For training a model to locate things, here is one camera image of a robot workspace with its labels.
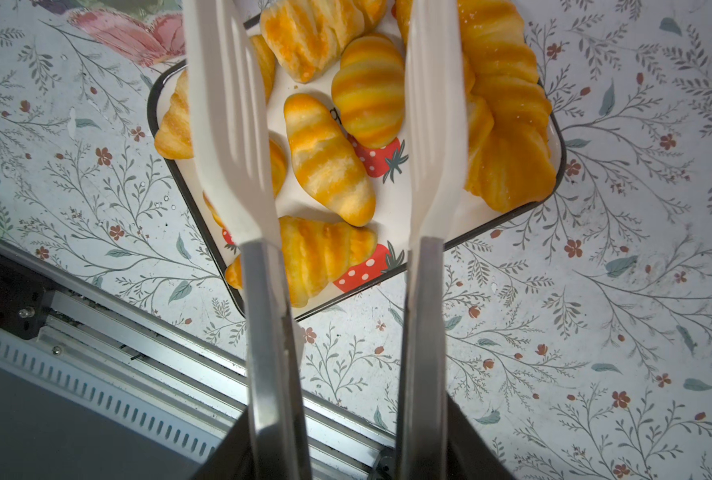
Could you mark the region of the fake croissant top left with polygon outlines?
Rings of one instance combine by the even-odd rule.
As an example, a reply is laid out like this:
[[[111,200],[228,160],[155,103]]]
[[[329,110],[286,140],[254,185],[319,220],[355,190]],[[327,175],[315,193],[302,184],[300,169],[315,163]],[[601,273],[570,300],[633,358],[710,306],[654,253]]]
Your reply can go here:
[[[298,83],[320,77],[356,38],[373,30],[385,1],[278,1],[260,15],[263,38],[287,74]]]

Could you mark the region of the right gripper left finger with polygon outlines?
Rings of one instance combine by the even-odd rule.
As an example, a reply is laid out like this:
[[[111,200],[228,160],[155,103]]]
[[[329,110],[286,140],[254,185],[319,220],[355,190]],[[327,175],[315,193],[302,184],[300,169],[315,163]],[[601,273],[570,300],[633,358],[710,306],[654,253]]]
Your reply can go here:
[[[242,413],[222,443],[191,478],[193,480],[254,479],[254,459],[247,410]]]

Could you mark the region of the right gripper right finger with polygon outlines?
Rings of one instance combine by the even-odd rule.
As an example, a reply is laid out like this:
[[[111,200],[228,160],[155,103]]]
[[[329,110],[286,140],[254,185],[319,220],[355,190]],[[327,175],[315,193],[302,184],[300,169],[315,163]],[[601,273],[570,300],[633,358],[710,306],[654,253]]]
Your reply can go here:
[[[447,410],[448,478],[514,480],[513,474],[489,449],[450,395],[447,395]]]

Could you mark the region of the white floral paper bag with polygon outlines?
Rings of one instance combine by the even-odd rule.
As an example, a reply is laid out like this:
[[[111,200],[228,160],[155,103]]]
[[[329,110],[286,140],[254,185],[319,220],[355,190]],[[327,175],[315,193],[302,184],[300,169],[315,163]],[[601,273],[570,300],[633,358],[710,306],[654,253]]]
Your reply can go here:
[[[126,59],[152,66],[185,54],[180,1],[34,1]]]

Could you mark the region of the long twisted fake bread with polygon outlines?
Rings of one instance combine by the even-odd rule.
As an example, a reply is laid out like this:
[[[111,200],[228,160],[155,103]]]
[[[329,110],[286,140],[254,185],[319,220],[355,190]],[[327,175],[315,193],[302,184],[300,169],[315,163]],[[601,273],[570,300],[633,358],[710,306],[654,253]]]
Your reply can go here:
[[[416,154],[466,161],[455,183],[506,213],[554,190],[552,104],[511,1],[400,1]]]

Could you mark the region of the striped fake roll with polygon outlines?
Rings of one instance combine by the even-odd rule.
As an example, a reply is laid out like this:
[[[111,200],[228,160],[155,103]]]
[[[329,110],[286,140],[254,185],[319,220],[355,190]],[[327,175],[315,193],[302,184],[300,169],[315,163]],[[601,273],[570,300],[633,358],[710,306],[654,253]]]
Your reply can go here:
[[[363,227],[376,211],[376,193],[366,169],[330,110],[299,93],[284,104],[294,174],[317,202],[345,222]]]

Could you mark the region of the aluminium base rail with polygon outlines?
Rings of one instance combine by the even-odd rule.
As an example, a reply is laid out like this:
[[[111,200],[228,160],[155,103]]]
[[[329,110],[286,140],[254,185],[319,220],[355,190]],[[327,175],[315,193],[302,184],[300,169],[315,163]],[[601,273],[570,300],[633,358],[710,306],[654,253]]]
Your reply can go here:
[[[196,462],[244,432],[244,363],[0,242],[0,369]]]

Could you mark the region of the striped fake bun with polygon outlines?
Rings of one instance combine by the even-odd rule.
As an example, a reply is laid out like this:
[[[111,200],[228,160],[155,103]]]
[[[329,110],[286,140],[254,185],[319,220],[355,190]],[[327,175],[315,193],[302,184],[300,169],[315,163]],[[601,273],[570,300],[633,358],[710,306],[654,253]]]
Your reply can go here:
[[[331,96],[345,130],[363,146],[391,143],[405,118],[405,65],[393,41],[380,33],[353,40],[333,78]]]

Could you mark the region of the large fake croissant bottom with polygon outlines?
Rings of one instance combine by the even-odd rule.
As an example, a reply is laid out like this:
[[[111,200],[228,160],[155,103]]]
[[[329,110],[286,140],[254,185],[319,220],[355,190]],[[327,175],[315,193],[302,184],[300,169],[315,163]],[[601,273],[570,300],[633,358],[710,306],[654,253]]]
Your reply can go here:
[[[378,244],[374,230],[346,222],[293,216],[279,222],[289,298],[295,308],[305,307],[327,285],[367,261]]]

